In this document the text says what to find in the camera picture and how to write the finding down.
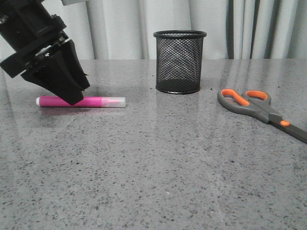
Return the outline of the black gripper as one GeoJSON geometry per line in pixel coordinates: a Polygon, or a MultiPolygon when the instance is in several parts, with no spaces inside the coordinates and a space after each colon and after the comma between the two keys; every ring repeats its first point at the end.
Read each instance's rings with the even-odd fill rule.
{"type": "Polygon", "coordinates": [[[40,0],[0,2],[0,34],[15,51],[1,68],[14,78],[34,65],[21,77],[74,105],[90,84],[64,28],[63,20],[49,14],[40,0]]]}

